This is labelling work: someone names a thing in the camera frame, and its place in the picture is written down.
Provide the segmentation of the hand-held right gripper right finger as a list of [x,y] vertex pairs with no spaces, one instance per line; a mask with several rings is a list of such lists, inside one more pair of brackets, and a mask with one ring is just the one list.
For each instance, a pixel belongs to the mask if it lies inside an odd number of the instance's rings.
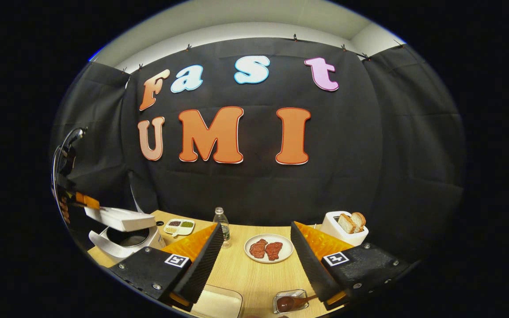
[[410,264],[371,243],[352,246],[293,221],[291,241],[324,305],[361,303],[407,274]]

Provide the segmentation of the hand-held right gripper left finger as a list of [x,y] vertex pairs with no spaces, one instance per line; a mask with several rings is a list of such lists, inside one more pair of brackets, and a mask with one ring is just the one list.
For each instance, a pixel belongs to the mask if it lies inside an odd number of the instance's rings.
[[204,290],[223,243],[222,225],[214,223],[161,250],[142,248],[109,270],[150,298],[190,310]]

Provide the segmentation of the metal wire chopstick holder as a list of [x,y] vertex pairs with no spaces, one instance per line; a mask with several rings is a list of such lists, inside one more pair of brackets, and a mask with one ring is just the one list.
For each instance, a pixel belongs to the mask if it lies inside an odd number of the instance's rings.
[[277,300],[279,300],[279,298],[282,298],[282,297],[293,297],[293,298],[307,298],[308,294],[307,292],[302,289],[302,288],[299,288],[299,289],[295,289],[295,290],[290,290],[290,291],[281,291],[281,292],[278,292],[275,297],[273,298],[273,310],[274,310],[274,313],[275,314],[285,314],[285,313],[291,313],[291,312],[294,312],[294,311],[298,311],[298,310],[304,310],[306,308],[309,307],[309,302],[305,302],[297,307],[294,307],[293,309],[290,309],[290,310],[287,310],[287,311],[280,311],[278,308],[277,308]]

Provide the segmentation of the white rice cooker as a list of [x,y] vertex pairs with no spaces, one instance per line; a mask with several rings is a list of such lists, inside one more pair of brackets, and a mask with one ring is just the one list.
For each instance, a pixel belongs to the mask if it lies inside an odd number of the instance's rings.
[[84,210],[88,217],[106,226],[100,234],[91,231],[90,241],[116,262],[142,248],[166,247],[153,215],[110,207],[85,207]]

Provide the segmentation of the clear box of rice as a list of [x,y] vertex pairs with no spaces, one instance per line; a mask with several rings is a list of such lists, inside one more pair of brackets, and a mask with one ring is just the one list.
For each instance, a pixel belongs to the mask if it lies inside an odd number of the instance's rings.
[[190,313],[202,318],[239,318],[242,303],[238,292],[206,284]]

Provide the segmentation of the dark wooden spoon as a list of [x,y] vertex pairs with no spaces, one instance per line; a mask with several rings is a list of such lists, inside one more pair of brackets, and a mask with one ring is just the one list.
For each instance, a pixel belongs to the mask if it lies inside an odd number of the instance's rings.
[[293,296],[283,296],[277,299],[276,307],[277,311],[281,313],[291,312],[298,310],[299,308],[305,306],[310,300],[317,298],[317,295],[305,297],[305,298],[297,298]]

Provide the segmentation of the white toaster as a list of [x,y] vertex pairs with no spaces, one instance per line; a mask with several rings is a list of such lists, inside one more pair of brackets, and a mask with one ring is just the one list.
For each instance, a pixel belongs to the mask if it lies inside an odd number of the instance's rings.
[[320,227],[320,231],[323,233],[329,234],[332,237],[336,237],[344,242],[351,244],[352,246],[360,245],[369,234],[369,230],[366,226],[364,226],[364,230],[360,233],[347,234],[343,229],[338,225],[338,218],[341,214],[346,214],[351,217],[350,212],[346,211],[334,211],[327,212],[325,214],[323,224]]

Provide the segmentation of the brown meat piece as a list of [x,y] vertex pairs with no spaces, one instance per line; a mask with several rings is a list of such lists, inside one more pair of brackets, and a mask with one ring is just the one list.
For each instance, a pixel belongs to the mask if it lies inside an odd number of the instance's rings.
[[281,242],[268,243],[265,247],[265,252],[269,261],[275,261],[279,259],[279,252],[283,247]]
[[266,245],[267,241],[265,239],[260,239],[249,247],[249,254],[254,258],[264,258],[266,254]]

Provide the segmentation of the white divided bean dish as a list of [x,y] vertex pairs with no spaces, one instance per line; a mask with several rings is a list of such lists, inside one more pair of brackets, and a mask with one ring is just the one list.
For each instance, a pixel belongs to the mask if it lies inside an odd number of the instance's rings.
[[178,235],[190,235],[194,229],[195,222],[188,219],[171,219],[166,222],[163,230],[165,233],[171,234],[172,237]]

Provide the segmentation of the clear plastic water bottle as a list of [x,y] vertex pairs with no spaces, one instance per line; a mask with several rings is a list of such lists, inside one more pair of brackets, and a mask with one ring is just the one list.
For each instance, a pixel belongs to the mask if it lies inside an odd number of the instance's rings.
[[230,247],[230,228],[228,218],[224,214],[224,209],[222,207],[216,207],[215,216],[213,219],[214,223],[220,223],[222,233],[224,236],[224,243],[222,244],[222,248]]

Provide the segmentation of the white round plate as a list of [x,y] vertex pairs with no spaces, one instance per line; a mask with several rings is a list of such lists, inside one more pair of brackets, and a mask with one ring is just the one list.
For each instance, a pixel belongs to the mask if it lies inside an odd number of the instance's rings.
[[[265,239],[267,243],[273,243],[273,242],[281,242],[283,243],[283,247],[281,251],[279,252],[279,259],[275,261],[269,261],[267,258],[267,255],[265,254],[264,258],[254,258],[249,254],[249,247],[254,242]],[[289,258],[293,252],[294,252],[294,246],[291,240],[287,239],[286,237],[283,237],[278,234],[259,234],[255,235],[254,237],[251,237],[246,240],[246,243],[244,244],[244,252],[246,253],[247,257],[249,257],[251,260],[256,262],[261,262],[265,264],[274,264],[277,262],[285,261],[287,258]]]

